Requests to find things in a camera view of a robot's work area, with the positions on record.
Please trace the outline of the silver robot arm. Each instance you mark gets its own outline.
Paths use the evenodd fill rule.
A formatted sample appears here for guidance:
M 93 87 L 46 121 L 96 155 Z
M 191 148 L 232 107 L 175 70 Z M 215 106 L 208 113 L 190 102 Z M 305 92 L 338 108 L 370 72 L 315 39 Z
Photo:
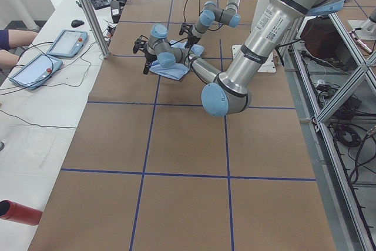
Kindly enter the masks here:
M 344 0 L 269 0 L 230 67 L 222 72 L 194 54 L 193 45 L 199 42 L 213 22 L 237 26 L 240 22 L 239 3 L 240 0 L 228 0 L 226 7 L 221 9 L 212 2 L 206 2 L 195 24 L 181 26 L 180 33 L 188 36 L 184 48 L 173 47 L 167 40 L 167 28 L 156 24 L 149 39 L 137 39 L 133 50 L 144 53 L 146 71 L 154 61 L 164 68 L 182 63 L 193 71 L 206 84 L 201 99 L 207 113 L 213 116 L 239 113 L 251 102 L 247 87 L 249 82 L 292 23 L 304 16 L 335 13 L 343 7 Z
M 241 0 L 228 0 L 225 8 L 218 7 L 214 2 L 207 1 L 202 11 L 200 11 L 198 20 L 193 24 L 182 24 L 180 33 L 187 33 L 186 48 L 191 48 L 197 44 L 206 31 L 214 23 L 220 23 L 232 28 L 236 27 L 240 22 L 239 4 Z

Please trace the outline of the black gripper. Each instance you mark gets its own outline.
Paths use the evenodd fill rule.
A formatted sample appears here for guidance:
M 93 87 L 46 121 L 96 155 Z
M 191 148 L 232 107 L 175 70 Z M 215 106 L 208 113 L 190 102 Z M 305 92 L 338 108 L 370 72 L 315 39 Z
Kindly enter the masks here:
M 147 75 L 149 73 L 152 62 L 156 60 L 156 55 L 149 52 L 147 49 L 145 49 L 144 52 L 145 52 L 146 62 L 143 68 L 143 74 Z
M 188 37 L 187 37 L 187 46 L 193 46 L 199 42 L 200 38 L 197 37 L 196 35 L 193 35 L 191 32 L 189 32 Z

